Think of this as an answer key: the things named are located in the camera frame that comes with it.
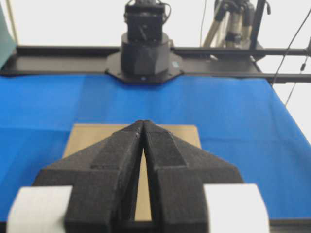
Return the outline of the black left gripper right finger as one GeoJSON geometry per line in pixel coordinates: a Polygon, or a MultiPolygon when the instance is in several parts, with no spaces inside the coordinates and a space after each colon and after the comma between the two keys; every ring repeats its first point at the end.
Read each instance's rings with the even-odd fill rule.
{"type": "Polygon", "coordinates": [[[238,168],[150,121],[144,140],[152,219],[161,232],[208,232],[203,185],[243,183],[238,168]]]}

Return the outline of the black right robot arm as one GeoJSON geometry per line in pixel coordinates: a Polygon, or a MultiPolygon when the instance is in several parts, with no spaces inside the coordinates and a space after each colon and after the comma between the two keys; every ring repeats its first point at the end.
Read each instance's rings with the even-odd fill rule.
{"type": "MultiPolygon", "coordinates": [[[[169,39],[162,27],[165,5],[154,0],[125,6],[127,33],[122,36],[121,68],[138,79],[156,79],[169,69],[169,39]]],[[[207,233],[211,222],[204,184],[242,183],[232,164],[144,122],[152,219],[165,233],[207,233]]]]}

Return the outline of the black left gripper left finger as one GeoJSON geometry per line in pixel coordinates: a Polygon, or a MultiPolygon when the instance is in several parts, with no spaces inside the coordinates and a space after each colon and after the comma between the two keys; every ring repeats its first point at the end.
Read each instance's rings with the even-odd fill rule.
{"type": "Polygon", "coordinates": [[[110,233],[114,221],[134,220],[142,133],[140,120],[39,171],[33,186],[72,186],[66,232],[110,233]]]}

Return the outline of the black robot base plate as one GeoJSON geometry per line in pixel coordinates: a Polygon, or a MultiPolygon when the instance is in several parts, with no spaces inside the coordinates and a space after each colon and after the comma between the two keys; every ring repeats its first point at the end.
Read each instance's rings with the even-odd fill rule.
{"type": "Polygon", "coordinates": [[[126,62],[117,52],[108,57],[106,66],[107,74],[127,84],[158,85],[183,74],[183,59],[173,53],[163,60],[138,58],[126,62]]]}

